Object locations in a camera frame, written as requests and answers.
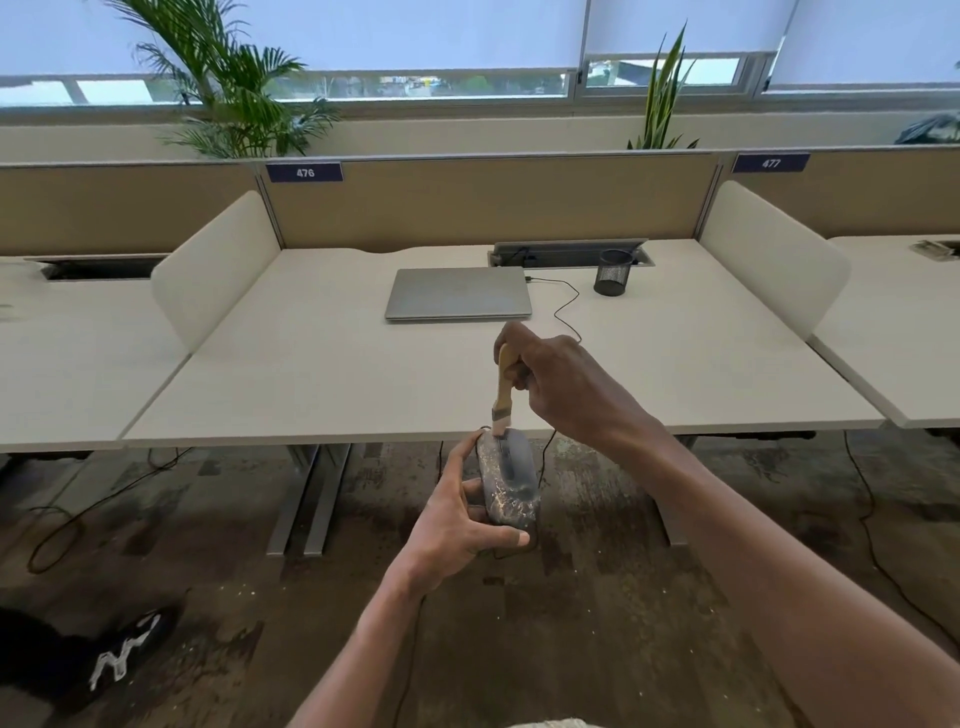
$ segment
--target black mesh pen holder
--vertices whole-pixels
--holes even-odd
[[[593,283],[593,290],[601,296],[619,296],[627,288],[627,278],[630,277],[630,268],[634,264],[634,254],[616,249],[606,250],[600,254],[600,265],[597,267],[597,280]]]

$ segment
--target white desk divider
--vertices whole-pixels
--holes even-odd
[[[840,251],[738,182],[720,186],[700,243],[804,340],[850,279]]]
[[[251,191],[156,266],[154,298],[190,353],[279,253],[263,198]]]

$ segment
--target black cable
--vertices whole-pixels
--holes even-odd
[[[573,291],[573,298],[570,299],[569,301],[567,301],[566,303],[564,303],[564,305],[562,305],[562,306],[561,306],[560,308],[558,308],[556,311],[554,311],[554,312],[553,312],[553,317],[554,317],[555,319],[557,319],[557,321],[559,321],[561,324],[563,324],[564,326],[566,326],[567,328],[569,328],[571,331],[573,331],[573,334],[577,337],[577,343],[578,343],[578,344],[582,344],[582,343],[584,342],[584,337],[580,335],[580,331],[578,331],[576,328],[572,327],[572,326],[571,326],[567,321],[565,321],[564,319],[560,318],[560,315],[559,315],[560,312],[563,311],[567,306],[569,306],[571,303],[573,303],[574,301],[576,301],[577,299],[580,298],[580,291],[578,291],[576,288],[573,287],[573,285],[572,285],[571,283],[568,283],[568,282],[565,281],[565,280],[560,280],[560,279],[539,279],[539,278],[535,278],[534,276],[527,276],[526,278],[527,278],[527,280],[537,280],[537,281],[540,281],[540,282],[543,282],[543,283],[562,283],[563,285],[569,287],[569,289],[570,289],[571,291]]]
[[[396,703],[396,712],[394,713],[394,722],[393,728],[396,728],[400,722],[400,712],[403,710],[403,703],[406,702],[407,695],[410,694],[410,686],[414,682],[414,663],[417,658],[417,637],[420,635],[420,614],[423,612],[423,602],[426,601],[426,596],[420,600],[420,604],[417,606],[417,616],[414,617],[414,643],[410,645],[410,666],[407,668],[407,679],[403,684],[403,692],[400,694],[400,699]]]
[[[546,473],[546,449],[550,447],[550,443],[553,442],[553,438],[556,436],[557,430],[554,430],[553,434],[550,435],[550,439],[546,441],[546,445],[543,446],[543,452],[540,454],[540,477],[537,478],[537,490],[539,490],[543,484],[543,474]]]
[[[510,253],[510,255],[507,256],[507,259],[504,260],[503,262],[501,262],[500,265],[501,265],[501,266],[510,265],[510,264],[513,262],[514,258],[517,257],[518,255],[520,255],[521,253],[524,254],[524,260],[525,260],[525,259],[526,259],[526,254],[530,253],[530,247],[527,246],[527,245],[521,245],[521,246],[520,246],[519,248],[517,248],[515,251],[513,251],[512,253]],[[521,267],[521,268],[523,267],[523,261],[522,261],[522,260],[520,261],[520,267]]]
[[[953,649],[956,651],[956,656],[960,658],[960,642],[957,641],[957,639],[950,633],[950,631],[940,621],[938,621],[936,618],[934,618],[925,610],[921,609],[917,605],[917,603],[913,601],[913,599],[907,596],[906,592],[903,590],[903,587],[900,585],[897,579],[895,579],[887,569],[881,566],[878,560],[876,559],[876,551],[874,550],[874,538],[873,536],[871,536],[870,528],[867,526],[867,520],[871,518],[873,514],[876,512],[876,496],[874,495],[874,489],[870,487],[870,483],[867,482],[866,476],[863,474],[863,471],[860,470],[860,466],[856,462],[856,458],[853,457],[853,452],[850,449],[850,437],[847,433],[847,430],[844,430],[843,432],[843,444],[844,444],[844,447],[847,449],[847,455],[848,457],[850,457],[850,461],[853,463],[853,467],[856,469],[856,474],[860,476],[860,482],[863,483],[863,487],[867,491],[867,497],[870,499],[870,506],[867,508],[867,512],[862,516],[858,516],[857,520],[860,521],[860,525],[863,526],[863,532],[867,535],[867,546],[870,550],[870,560],[874,563],[874,568],[877,571],[879,571],[881,574],[883,574],[886,580],[893,585],[894,589],[897,590],[897,594],[900,595],[900,598],[903,599],[903,601],[909,604],[910,607],[917,614],[921,615],[928,622],[935,625],[937,629],[939,629],[944,634],[944,636],[949,640],[950,644],[953,645]]]
[[[148,473],[144,473],[144,474],[142,474],[141,476],[135,478],[135,479],[132,480],[131,482],[127,483],[127,485],[125,485],[123,488],[121,488],[121,489],[119,489],[119,490],[117,490],[117,491],[114,491],[113,493],[110,493],[110,494],[108,494],[108,495],[100,498],[99,500],[94,501],[94,502],[91,503],[90,505],[86,506],[86,508],[85,508],[84,510],[82,510],[80,513],[76,514],[75,516],[71,516],[70,513],[69,513],[67,510],[65,510],[65,509],[63,509],[63,508],[60,508],[58,505],[43,505],[43,506],[37,506],[36,508],[31,508],[30,510],[32,510],[32,511],[35,511],[35,510],[41,510],[41,511],[43,511],[43,510],[57,511],[57,512],[59,512],[59,513],[62,513],[64,516],[67,516],[68,518],[67,518],[67,520],[66,520],[65,522],[61,523],[61,524],[60,524],[59,526],[57,526],[54,530],[52,530],[50,533],[48,533],[48,534],[43,538],[43,540],[40,541],[40,543],[37,544],[37,545],[34,547],[33,552],[30,554],[30,558],[27,560],[27,571],[28,571],[29,573],[35,575],[35,576],[39,576],[40,574],[46,573],[47,571],[49,571],[50,569],[52,569],[54,566],[56,566],[57,564],[59,564],[59,563],[66,557],[66,555],[70,552],[70,550],[71,550],[71,549],[80,541],[80,539],[83,537],[84,531],[85,531],[84,523],[81,521],[81,518],[82,518],[83,516],[85,516],[85,515],[86,515],[87,513],[89,513],[90,511],[92,511],[94,508],[99,508],[99,507],[102,506],[104,503],[108,502],[109,500],[113,500],[113,499],[116,498],[117,496],[120,496],[121,494],[126,493],[128,490],[136,487],[137,485],[139,485],[141,482],[143,482],[143,481],[146,480],[147,478],[153,477],[154,475],[156,475],[156,474],[158,474],[158,473],[164,473],[165,471],[172,470],[172,469],[173,469],[174,467],[176,467],[177,464],[180,462],[180,459],[181,459],[187,452],[189,452],[189,451],[192,450],[192,449],[193,449],[193,448],[187,448],[187,449],[184,450],[183,452],[180,452],[180,449],[175,449],[174,452],[176,453],[176,455],[174,456],[174,458],[173,458],[172,460],[167,461],[167,462],[164,463],[163,465],[155,465],[155,464],[153,463],[153,461],[151,460],[151,455],[153,454],[153,448],[150,448],[150,449],[147,451],[147,463],[148,463],[148,465],[150,465],[151,468],[153,468],[151,471],[149,471]],[[40,551],[43,549],[43,547],[46,546],[51,540],[54,539],[54,537],[56,537],[58,534],[60,534],[63,530],[66,530],[66,528],[68,528],[69,526],[74,525],[74,524],[76,524],[77,530],[76,530],[76,536],[74,536],[73,540],[71,540],[70,543],[67,544],[66,548],[60,553],[60,555],[59,555],[56,559],[54,559],[53,561],[51,561],[51,562],[50,562],[49,564],[47,564],[46,566],[44,566],[44,567],[42,567],[42,568],[38,568],[38,567],[36,566],[36,558],[37,558],[37,556],[39,555]]]

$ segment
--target brush handle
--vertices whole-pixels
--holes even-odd
[[[507,368],[512,367],[519,360],[520,355],[514,351],[510,344],[504,344],[500,347],[500,356],[497,359],[500,377],[496,388],[496,402],[493,403],[494,411],[507,409],[513,404],[514,385],[507,379]]]

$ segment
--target white logo on shoe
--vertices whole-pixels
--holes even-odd
[[[120,654],[114,655],[112,652],[102,652],[97,658],[97,665],[93,669],[93,674],[90,675],[90,692],[93,692],[97,689],[97,683],[100,682],[100,676],[104,672],[104,668],[109,666],[113,668],[113,682],[118,683],[127,677],[127,658],[130,657],[131,651],[135,647],[139,647],[147,641],[147,638],[150,637],[150,633],[154,631],[154,627],[160,621],[159,614],[147,615],[141,619],[136,626],[142,627],[147,622],[150,623],[150,626],[147,627],[147,630],[135,639],[127,638],[123,641],[123,646],[120,648]]]

